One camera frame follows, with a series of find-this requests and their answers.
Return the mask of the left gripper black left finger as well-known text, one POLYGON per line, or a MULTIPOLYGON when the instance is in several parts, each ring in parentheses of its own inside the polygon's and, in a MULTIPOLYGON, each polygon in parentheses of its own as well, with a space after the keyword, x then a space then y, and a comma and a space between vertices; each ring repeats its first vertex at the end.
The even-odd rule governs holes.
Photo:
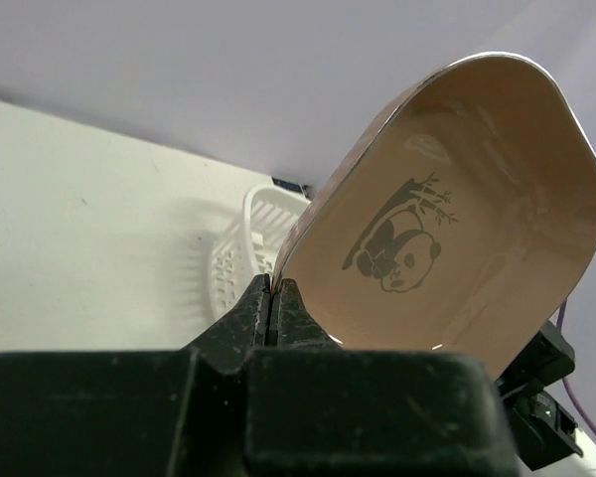
POLYGON ((218 373, 239 373, 249 352, 266 341, 271 311, 270 276, 255 275, 235 305, 184 347, 218 373))

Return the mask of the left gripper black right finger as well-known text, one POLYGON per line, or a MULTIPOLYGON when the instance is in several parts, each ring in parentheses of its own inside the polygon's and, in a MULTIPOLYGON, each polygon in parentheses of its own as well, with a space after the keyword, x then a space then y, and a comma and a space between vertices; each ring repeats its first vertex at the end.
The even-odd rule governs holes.
POLYGON ((341 348, 309 314, 293 279, 283 279, 272 293, 270 345, 287 349, 341 348))

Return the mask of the brown square panda plate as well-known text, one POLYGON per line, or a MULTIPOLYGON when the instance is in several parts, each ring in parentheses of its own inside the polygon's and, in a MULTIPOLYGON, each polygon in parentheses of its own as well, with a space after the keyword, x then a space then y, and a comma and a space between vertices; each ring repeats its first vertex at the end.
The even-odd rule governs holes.
POLYGON ((552 75, 484 52, 381 111, 272 275, 353 350, 463 353, 500 376, 596 252, 596 154, 552 75))

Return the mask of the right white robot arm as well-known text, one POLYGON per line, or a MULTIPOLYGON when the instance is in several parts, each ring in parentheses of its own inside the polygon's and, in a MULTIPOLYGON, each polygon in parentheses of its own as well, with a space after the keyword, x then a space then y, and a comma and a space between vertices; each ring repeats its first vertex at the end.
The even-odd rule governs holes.
POLYGON ((575 354, 546 322, 496 380, 521 462, 533 476, 596 476, 596 444, 545 388, 575 370, 575 354))

